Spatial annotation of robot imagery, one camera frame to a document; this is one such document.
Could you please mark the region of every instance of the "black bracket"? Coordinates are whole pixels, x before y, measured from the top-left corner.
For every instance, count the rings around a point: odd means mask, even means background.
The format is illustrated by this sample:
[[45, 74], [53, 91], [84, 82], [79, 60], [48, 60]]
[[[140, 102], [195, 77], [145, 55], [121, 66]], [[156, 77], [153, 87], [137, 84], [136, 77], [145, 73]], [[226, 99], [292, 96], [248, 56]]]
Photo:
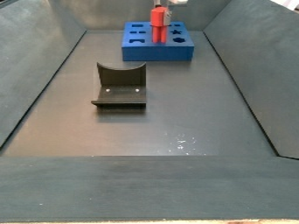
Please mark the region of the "black bracket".
[[115, 69], [97, 63], [99, 106], [145, 106], [145, 63], [132, 69]]

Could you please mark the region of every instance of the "curved cutout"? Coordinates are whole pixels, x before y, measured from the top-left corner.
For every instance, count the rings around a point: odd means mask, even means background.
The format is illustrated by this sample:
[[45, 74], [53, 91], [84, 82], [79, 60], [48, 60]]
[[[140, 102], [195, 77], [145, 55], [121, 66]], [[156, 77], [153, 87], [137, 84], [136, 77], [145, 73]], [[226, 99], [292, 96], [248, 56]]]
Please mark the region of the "curved cutout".
[[97, 63], [101, 86], [145, 86], [145, 63], [135, 68], [119, 69]]

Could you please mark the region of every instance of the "blue foam block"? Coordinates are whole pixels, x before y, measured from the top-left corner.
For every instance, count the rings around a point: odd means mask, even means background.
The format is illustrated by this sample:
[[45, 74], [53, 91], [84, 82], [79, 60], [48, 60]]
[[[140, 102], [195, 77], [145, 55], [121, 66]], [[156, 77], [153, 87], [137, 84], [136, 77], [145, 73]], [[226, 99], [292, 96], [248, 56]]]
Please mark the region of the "blue foam block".
[[168, 26], [167, 42], [152, 42], [149, 22], [127, 22], [123, 37], [123, 61], [192, 60], [193, 43], [183, 22]]

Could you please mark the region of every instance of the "gray wall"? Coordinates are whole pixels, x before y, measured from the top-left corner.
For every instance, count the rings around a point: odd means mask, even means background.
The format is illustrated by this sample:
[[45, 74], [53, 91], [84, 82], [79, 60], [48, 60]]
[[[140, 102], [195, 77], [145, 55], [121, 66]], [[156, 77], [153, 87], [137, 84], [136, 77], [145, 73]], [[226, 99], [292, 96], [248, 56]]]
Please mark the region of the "gray wall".
[[[203, 30], [231, 0], [189, 0], [176, 7], [172, 20]], [[125, 21], [148, 21], [153, 0], [57, 0], [91, 30], [121, 30]]]
[[268, 0], [232, 0], [204, 30], [284, 157], [299, 158], [299, 15]]
[[0, 146], [84, 32], [53, 1], [0, 8]]

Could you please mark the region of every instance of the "shiny surface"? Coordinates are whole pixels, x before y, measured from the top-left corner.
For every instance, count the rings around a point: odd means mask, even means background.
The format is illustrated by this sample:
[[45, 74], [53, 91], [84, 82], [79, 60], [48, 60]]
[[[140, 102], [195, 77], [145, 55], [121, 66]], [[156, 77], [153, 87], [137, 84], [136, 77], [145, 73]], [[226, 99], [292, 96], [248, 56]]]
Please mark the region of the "shiny surface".
[[0, 8], [0, 145], [84, 31], [55, 1], [9, 1]]
[[279, 155], [299, 158], [299, 15], [235, 0], [204, 30]]
[[234, 156], [275, 154], [208, 40], [191, 32], [192, 62], [147, 63], [145, 111], [97, 110], [97, 62], [121, 61], [121, 31], [95, 31], [64, 63], [4, 156]]
[[[172, 21], [201, 31], [231, 0], [189, 0], [175, 6]], [[149, 21], [152, 0], [57, 0], [89, 30], [123, 30], [127, 21]]]

